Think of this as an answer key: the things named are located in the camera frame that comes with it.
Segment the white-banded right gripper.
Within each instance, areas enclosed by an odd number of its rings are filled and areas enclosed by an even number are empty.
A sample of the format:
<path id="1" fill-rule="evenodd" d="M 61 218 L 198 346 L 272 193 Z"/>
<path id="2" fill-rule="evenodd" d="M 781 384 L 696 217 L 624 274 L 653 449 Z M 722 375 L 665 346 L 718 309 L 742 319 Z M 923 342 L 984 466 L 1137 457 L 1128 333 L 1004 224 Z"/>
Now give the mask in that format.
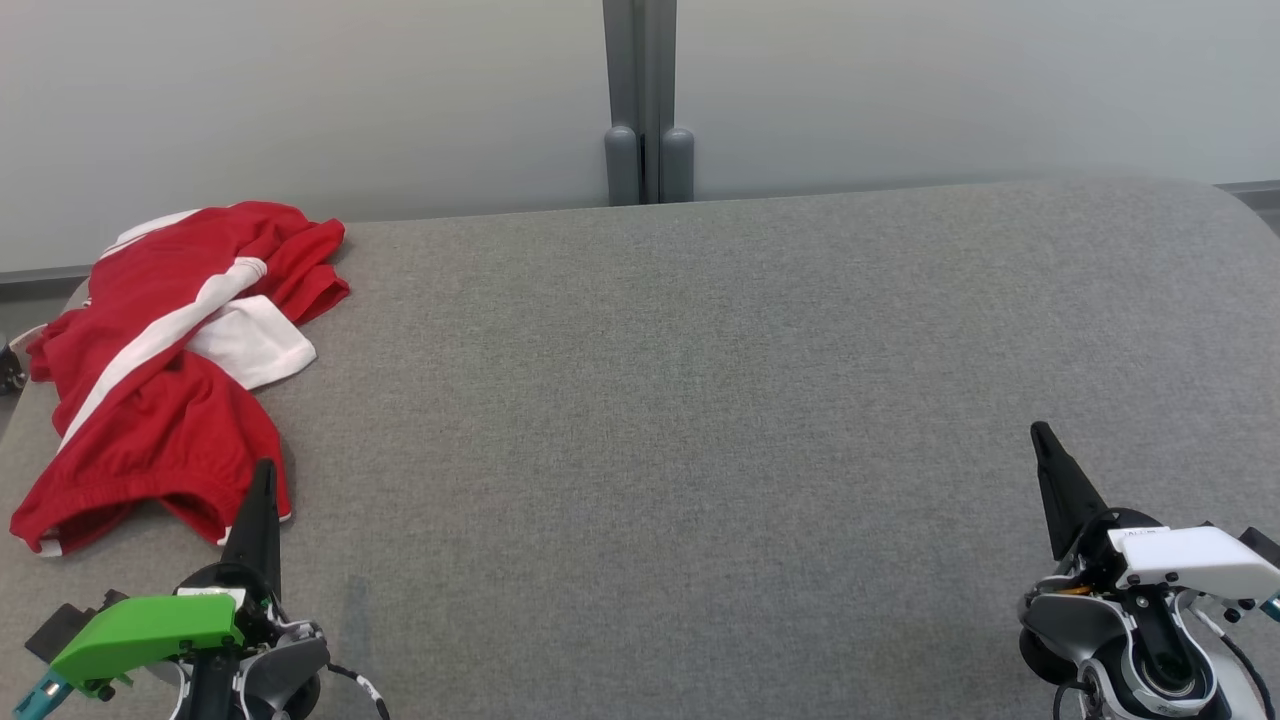
<path id="1" fill-rule="evenodd" d="M 1094 593 L 1183 588 L 1220 600 L 1271 600 L 1277 565 L 1213 525 L 1175 529 L 1132 509 L 1106 509 L 1047 421 L 1030 424 L 1036 470 L 1055 561 Z"/>

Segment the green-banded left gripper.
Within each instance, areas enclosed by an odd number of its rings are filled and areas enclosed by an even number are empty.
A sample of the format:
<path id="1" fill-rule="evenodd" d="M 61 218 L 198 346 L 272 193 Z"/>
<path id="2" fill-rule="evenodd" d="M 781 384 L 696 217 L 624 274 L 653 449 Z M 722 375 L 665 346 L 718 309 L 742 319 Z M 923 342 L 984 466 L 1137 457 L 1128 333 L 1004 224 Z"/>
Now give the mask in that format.
<path id="1" fill-rule="evenodd" d="M 142 667 L 227 652 L 239 662 L 278 638 L 282 555 L 276 464 L 257 461 L 220 562 L 201 568 L 170 594 L 115 594 L 70 621 L 51 670 L 88 696 Z"/>

